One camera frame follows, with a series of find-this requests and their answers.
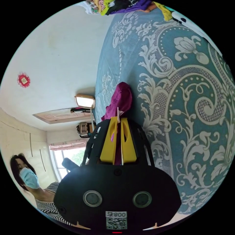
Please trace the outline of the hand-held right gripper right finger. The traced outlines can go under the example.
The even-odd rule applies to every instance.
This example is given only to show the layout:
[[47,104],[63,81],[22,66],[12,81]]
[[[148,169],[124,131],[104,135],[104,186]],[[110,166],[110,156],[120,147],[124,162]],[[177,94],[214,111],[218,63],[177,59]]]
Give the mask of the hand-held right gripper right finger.
[[130,127],[127,118],[121,119],[121,156],[122,164],[134,163],[137,160]]

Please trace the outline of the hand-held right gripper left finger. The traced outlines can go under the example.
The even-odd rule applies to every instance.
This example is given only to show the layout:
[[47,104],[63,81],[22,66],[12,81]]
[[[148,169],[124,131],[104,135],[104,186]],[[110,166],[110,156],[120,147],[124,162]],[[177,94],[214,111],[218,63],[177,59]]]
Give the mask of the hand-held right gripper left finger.
[[100,160],[105,163],[115,162],[116,142],[117,142],[117,124],[118,118],[112,117],[109,120],[103,149],[100,155]]

